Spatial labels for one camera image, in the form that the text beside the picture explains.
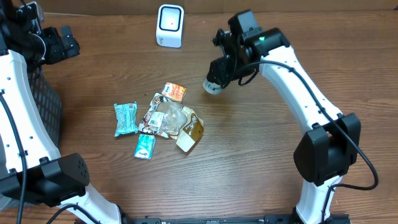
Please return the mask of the green lid jar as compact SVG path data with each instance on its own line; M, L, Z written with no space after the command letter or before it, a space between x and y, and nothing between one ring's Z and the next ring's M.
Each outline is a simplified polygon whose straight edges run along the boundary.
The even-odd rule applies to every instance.
M212 95L218 95L222 92L222 88L220 85L212 83L208 81L207 79L204 80L203 82L203 88L206 92Z

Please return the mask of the orange snack packet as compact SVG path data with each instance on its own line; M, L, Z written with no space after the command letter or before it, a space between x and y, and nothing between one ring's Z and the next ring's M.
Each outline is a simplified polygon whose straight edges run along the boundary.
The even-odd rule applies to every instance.
M178 84L167 82L161 92L161 94L168 99L181 103L185 97L187 89Z

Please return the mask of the brown clear snack bag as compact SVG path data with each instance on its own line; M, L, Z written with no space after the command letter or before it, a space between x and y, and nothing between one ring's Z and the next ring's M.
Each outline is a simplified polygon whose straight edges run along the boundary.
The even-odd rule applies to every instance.
M176 145L188 152L202 138L204 122L189 107L156 93L150 108L138 125L146 134L176 140Z

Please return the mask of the teal snack packet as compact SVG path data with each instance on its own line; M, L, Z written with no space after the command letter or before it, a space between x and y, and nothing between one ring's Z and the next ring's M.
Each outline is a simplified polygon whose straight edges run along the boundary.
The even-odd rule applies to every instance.
M114 104L117 126L114 137L125 134L136 134L139 129L136 125L137 103Z

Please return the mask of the teal tissue pack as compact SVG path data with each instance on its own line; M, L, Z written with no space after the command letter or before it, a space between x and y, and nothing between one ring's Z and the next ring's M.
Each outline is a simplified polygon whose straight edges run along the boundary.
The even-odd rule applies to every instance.
M155 148L156 138L151 134L140 134L134 157L151 160Z

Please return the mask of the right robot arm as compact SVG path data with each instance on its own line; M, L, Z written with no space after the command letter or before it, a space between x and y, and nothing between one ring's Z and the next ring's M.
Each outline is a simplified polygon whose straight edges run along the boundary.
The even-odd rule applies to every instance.
M332 214L330 206L336 185L356 162L359 119L344 115L321 93L279 29L262 29L250 10L228 25L213 38L223 56L211 62L204 89L216 95L232 81L245 85L261 75L277 88L303 135L294 152L303 178L300 200L290 215L266 215L263 222L349 223L349 216Z

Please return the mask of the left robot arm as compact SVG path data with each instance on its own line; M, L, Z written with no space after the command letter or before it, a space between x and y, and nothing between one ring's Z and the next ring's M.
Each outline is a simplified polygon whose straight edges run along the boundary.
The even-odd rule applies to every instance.
M121 208L90 183L83 158L62 156L63 108L42 67L80 53L69 27L42 28L36 2L1 2L1 208L45 204L78 223L127 223Z

